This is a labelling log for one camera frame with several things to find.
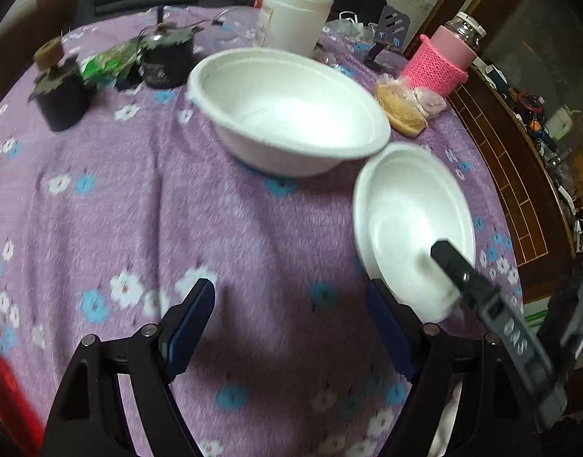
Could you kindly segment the small white foam bowl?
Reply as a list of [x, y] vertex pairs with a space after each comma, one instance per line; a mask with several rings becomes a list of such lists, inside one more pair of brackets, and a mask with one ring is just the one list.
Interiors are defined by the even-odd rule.
[[449, 240], [470, 263], [476, 244], [468, 202], [445, 164], [408, 142], [392, 142], [358, 174], [354, 239], [369, 278], [383, 280], [424, 323], [449, 317], [460, 293], [431, 258]]

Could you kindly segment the large white foam bowl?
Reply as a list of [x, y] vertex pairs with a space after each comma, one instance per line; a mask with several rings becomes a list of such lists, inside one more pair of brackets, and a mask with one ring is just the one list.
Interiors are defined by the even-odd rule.
[[236, 159], [283, 177], [325, 173], [381, 151], [390, 124], [373, 95], [325, 64], [271, 48], [203, 59], [191, 98]]

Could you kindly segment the red scalloped plate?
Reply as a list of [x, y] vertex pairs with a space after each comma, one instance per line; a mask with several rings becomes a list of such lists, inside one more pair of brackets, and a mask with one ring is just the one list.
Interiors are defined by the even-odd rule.
[[44, 424], [27, 402], [9, 363], [0, 353], [0, 421], [23, 456], [39, 456]]

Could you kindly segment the wooden sideboard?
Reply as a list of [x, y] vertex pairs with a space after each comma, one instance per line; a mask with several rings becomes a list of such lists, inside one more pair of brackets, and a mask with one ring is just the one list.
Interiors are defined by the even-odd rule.
[[550, 296], [575, 257], [562, 195], [524, 126], [475, 68], [449, 100], [494, 181], [525, 299]]

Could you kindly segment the purple floral tablecloth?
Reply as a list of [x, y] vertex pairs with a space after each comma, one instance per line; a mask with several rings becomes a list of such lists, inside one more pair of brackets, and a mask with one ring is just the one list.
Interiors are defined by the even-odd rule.
[[265, 176], [183, 87], [104, 87], [55, 133], [34, 80], [0, 102], [0, 353], [44, 427], [83, 335], [128, 336], [209, 278], [214, 312], [173, 384], [203, 453], [375, 454], [409, 386], [365, 308], [361, 164]]

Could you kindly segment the bagged bread bun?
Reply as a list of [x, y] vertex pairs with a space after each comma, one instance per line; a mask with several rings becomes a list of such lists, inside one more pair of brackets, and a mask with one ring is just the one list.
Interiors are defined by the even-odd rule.
[[374, 96], [389, 119], [390, 126], [410, 138], [422, 134], [429, 122], [448, 108], [438, 93], [423, 87], [412, 88], [404, 77], [383, 74], [376, 80]]

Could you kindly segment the pink sleeved thermos bottle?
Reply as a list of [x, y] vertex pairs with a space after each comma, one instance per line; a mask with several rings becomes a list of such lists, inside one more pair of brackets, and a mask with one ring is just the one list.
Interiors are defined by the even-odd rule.
[[473, 17], [459, 11], [428, 37], [406, 64], [400, 78], [409, 88], [426, 88], [448, 97], [468, 80], [467, 70], [477, 57], [480, 42], [487, 35]]

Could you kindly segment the black pot with cork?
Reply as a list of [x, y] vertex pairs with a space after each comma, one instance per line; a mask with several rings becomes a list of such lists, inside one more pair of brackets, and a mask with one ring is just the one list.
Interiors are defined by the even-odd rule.
[[33, 55], [39, 75], [28, 101], [34, 101], [50, 130], [62, 132], [75, 126], [88, 111], [96, 86], [81, 74], [77, 56], [64, 55], [61, 38], [55, 37]]

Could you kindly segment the black phone stand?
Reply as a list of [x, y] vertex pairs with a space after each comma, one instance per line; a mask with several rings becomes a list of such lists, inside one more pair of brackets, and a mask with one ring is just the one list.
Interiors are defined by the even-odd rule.
[[409, 27], [410, 19], [405, 13], [390, 5], [384, 6], [374, 31], [373, 45], [366, 54], [364, 64], [371, 70], [379, 71], [381, 66], [376, 62], [377, 56], [384, 50], [399, 52]]

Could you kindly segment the green snack wrapper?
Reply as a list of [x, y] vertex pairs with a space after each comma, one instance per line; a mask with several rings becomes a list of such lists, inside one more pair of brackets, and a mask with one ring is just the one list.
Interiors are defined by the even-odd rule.
[[91, 56], [81, 66], [83, 80], [94, 85], [119, 85], [122, 89], [126, 83], [138, 84], [139, 52], [139, 40], [134, 38]]

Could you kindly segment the black round tin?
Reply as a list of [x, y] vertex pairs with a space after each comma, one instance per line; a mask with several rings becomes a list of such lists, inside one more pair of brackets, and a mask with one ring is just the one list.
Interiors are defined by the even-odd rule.
[[139, 34], [138, 60], [143, 82], [155, 90], [182, 86], [193, 67], [194, 37], [200, 26], [158, 24]]

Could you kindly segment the white plastic jar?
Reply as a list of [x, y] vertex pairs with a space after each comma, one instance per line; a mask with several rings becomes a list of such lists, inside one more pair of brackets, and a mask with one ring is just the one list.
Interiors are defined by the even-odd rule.
[[261, 0], [255, 43], [311, 57], [334, 0]]

